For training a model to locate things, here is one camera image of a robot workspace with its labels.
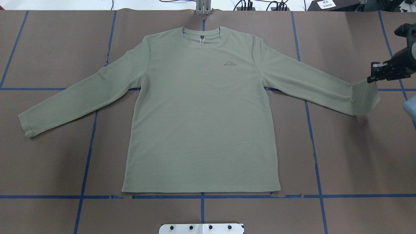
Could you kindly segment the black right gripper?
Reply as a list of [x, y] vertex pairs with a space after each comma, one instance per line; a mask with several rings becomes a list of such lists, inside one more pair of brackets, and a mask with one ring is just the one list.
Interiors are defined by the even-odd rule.
[[367, 83], [373, 83], [382, 80], [398, 80], [410, 77], [410, 64], [406, 59], [390, 59], [380, 63], [372, 62], [370, 66], [370, 76], [367, 77]]

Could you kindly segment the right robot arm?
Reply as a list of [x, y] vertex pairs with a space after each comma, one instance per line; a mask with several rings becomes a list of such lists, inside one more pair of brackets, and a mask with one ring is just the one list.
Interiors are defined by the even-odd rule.
[[409, 78], [416, 71], [416, 26], [404, 23], [395, 29], [394, 34], [407, 39], [407, 46], [385, 62], [372, 62], [367, 82], [399, 80]]

